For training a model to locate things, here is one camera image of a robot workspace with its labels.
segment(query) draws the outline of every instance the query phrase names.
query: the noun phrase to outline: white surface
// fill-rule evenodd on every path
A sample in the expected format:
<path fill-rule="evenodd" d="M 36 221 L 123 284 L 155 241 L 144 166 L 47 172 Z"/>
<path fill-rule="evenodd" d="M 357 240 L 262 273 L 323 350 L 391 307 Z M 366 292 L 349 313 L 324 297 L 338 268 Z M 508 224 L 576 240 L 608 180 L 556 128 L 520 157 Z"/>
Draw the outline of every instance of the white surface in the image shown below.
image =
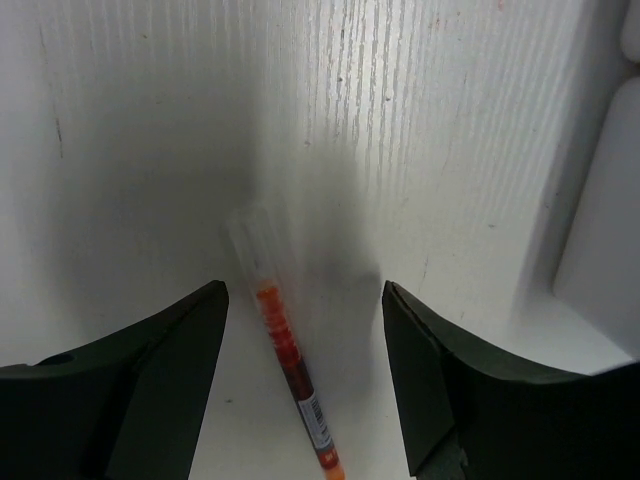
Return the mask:
<path fill-rule="evenodd" d="M 321 478 L 220 241 L 225 215 L 256 198 L 298 258 L 296 329 L 350 479 L 407 478 L 382 279 L 535 360 L 628 360 L 550 293 L 629 69 L 625 8 L 0 2 L 0 363 L 225 279 L 192 478 Z"/>
<path fill-rule="evenodd" d="M 629 355 L 640 357 L 640 79 L 609 108 L 554 284 Z"/>
<path fill-rule="evenodd" d="M 640 0 L 631 0 L 622 28 L 622 51 L 634 62 L 640 62 Z"/>

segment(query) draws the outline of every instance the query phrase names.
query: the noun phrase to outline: orange marker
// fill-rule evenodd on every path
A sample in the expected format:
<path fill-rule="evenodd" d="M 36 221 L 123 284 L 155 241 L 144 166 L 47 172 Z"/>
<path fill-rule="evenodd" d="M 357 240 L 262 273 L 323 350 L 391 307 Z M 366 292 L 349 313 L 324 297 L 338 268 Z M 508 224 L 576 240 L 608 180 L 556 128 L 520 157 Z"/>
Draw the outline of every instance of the orange marker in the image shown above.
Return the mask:
<path fill-rule="evenodd" d="M 272 260 L 272 253 L 276 250 L 275 242 L 266 212 L 251 209 L 242 216 L 237 215 L 230 221 L 229 228 L 245 276 L 325 477 L 327 480 L 345 480 L 338 452 L 291 331 L 287 310 L 278 288 L 278 267 Z"/>

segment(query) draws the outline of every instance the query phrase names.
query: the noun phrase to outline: marker label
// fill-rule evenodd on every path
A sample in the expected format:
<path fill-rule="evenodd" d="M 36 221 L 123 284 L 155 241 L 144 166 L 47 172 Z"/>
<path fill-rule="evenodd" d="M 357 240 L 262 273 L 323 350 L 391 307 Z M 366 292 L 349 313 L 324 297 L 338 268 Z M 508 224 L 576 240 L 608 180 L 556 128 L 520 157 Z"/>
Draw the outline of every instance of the marker label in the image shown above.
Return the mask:
<path fill-rule="evenodd" d="M 315 392 L 307 400 L 298 402 L 298 407 L 300 408 L 300 413 L 302 414 L 315 449 L 322 450 L 331 445 L 329 428 L 324 421 L 320 403 L 318 403 Z"/>

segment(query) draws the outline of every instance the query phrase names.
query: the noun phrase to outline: clear marker cap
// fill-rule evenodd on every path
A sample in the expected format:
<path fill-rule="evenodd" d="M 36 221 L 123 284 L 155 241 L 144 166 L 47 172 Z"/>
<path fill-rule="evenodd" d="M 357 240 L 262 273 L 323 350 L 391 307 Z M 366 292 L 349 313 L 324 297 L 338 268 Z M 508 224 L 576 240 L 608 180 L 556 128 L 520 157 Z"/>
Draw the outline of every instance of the clear marker cap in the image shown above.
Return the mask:
<path fill-rule="evenodd" d="M 229 235 L 252 294 L 279 285 L 277 242 L 269 214 L 260 206 L 234 212 Z"/>

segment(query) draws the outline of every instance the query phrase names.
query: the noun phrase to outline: white wood grain surface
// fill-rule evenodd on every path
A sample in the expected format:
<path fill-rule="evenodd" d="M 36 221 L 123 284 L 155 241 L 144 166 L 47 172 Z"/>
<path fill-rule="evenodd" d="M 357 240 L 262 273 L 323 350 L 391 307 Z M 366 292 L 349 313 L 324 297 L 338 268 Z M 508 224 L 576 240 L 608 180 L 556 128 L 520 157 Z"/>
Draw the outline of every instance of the white wood grain surface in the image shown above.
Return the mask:
<path fill-rule="evenodd" d="M 580 372 L 627 361 L 549 293 L 630 72 L 625 8 L 0 2 L 0 363 L 227 280 L 192 478 L 321 478 L 220 235 L 256 200 L 297 259 L 296 329 L 349 478 L 407 478 L 385 279 L 534 360 Z"/>

